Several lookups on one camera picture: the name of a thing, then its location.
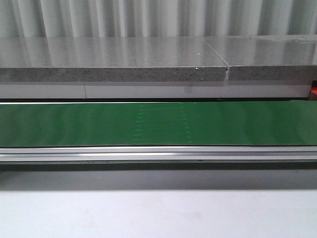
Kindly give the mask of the grey stone slab left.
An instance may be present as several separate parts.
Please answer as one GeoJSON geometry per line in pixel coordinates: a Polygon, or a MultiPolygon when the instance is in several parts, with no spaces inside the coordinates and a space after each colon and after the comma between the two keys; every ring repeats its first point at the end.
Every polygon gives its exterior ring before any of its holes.
{"type": "Polygon", "coordinates": [[[1,38],[1,82],[213,82],[226,65],[202,38],[1,38]]]}

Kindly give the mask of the grey stone slab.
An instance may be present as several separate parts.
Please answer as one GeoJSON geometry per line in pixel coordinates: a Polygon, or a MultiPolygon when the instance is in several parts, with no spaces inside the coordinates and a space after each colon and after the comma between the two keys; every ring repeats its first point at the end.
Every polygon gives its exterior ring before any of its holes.
{"type": "Polygon", "coordinates": [[[227,66],[228,81],[312,82],[317,78],[316,35],[205,37],[227,66]]]}
{"type": "Polygon", "coordinates": [[[202,38],[1,38],[1,82],[213,82],[226,65],[202,38]]]}

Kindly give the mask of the green conveyor belt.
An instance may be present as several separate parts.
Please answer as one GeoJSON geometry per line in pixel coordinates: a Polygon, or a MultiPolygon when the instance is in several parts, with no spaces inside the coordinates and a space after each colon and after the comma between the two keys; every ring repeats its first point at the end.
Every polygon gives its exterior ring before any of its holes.
{"type": "Polygon", "coordinates": [[[315,101],[2,104],[1,147],[316,145],[315,101]]]}

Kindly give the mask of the white panel under slabs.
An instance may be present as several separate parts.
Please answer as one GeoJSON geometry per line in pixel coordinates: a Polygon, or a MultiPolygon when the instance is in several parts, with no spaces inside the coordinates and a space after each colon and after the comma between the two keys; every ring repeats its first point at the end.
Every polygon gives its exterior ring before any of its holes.
{"type": "Polygon", "coordinates": [[[1,99],[307,98],[311,81],[4,82],[1,99]]]}

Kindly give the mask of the grey stone slab right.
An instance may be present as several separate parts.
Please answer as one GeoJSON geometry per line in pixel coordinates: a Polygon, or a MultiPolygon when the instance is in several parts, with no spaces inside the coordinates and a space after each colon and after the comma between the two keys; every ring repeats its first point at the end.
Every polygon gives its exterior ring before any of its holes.
{"type": "Polygon", "coordinates": [[[316,35],[205,37],[227,66],[228,81],[312,82],[317,78],[316,35]]]}

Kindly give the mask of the red object behind conveyor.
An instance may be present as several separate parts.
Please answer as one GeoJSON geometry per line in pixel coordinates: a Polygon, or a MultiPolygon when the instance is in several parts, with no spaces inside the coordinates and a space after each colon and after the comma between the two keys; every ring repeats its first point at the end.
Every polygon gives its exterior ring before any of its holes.
{"type": "Polygon", "coordinates": [[[309,100],[317,100],[317,81],[312,82],[311,91],[309,95],[309,100]]]}

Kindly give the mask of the white curtain backdrop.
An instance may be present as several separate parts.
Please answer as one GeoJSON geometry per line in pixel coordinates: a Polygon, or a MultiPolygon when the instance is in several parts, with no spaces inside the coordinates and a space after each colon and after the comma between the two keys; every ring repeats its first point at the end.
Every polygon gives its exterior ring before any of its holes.
{"type": "Polygon", "coordinates": [[[3,0],[2,37],[308,35],[314,0],[3,0]]]}

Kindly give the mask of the aluminium conveyor side rail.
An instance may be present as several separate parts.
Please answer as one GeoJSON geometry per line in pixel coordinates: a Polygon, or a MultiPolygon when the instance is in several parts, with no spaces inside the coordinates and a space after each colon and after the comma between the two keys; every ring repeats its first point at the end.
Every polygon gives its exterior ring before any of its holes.
{"type": "Polygon", "coordinates": [[[2,148],[1,162],[315,161],[316,146],[95,146],[2,148]]]}

